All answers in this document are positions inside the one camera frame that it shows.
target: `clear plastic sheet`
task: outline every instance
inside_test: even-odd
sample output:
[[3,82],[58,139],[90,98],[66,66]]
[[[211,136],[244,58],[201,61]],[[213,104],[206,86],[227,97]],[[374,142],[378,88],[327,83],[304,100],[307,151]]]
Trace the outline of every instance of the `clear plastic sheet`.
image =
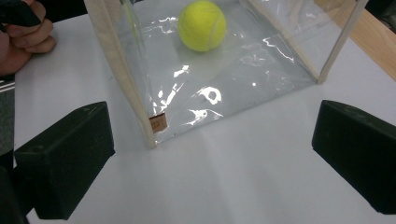
[[168,124],[156,133],[158,142],[315,83],[279,32],[269,22],[263,29],[238,1],[215,2],[227,19],[217,49],[186,48],[177,17],[189,2],[134,5],[152,90],[147,110],[151,116],[165,113]]
[[185,47],[177,32],[178,15],[190,2],[122,0],[122,12],[113,20],[136,101],[149,117],[166,116],[156,143],[315,84],[336,55],[356,5],[354,0],[213,0],[226,17],[226,36],[218,48],[202,53]]

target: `white surface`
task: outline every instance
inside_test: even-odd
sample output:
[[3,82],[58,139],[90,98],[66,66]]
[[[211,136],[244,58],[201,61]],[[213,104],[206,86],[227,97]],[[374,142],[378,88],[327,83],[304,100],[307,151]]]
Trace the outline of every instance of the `white surface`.
[[58,46],[16,77],[16,148],[72,110],[107,101],[116,155],[68,221],[32,224],[396,223],[311,147],[320,102],[396,124],[396,83],[348,41],[329,79],[148,149],[88,16],[56,24]]

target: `transparent plastic box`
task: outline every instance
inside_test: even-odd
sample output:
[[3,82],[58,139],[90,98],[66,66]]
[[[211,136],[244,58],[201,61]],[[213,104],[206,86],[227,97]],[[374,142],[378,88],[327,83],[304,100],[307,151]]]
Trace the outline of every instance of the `transparent plastic box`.
[[150,147],[325,81],[367,0],[213,0],[227,30],[209,52],[178,35],[190,2],[85,0]]

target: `human hand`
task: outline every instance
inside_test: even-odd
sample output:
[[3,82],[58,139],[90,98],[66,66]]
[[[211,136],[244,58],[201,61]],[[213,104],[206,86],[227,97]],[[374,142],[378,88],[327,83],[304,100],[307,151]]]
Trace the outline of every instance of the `human hand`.
[[51,21],[45,19],[46,9],[35,0],[24,0],[41,24],[34,27],[7,25],[7,33],[0,32],[0,76],[13,74],[20,70],[34,53],[46,53],[55,45],[50,35],[53,29]]

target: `yellow tennis ball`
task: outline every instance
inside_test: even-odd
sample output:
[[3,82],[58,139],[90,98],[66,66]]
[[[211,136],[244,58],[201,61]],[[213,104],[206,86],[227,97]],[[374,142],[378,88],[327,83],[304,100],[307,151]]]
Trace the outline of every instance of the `yellow tennis ball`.
[[207,0],[190,3],[178,17],[178,34],[189,49],[206,52],[225,36],[227,22],[221,9]]

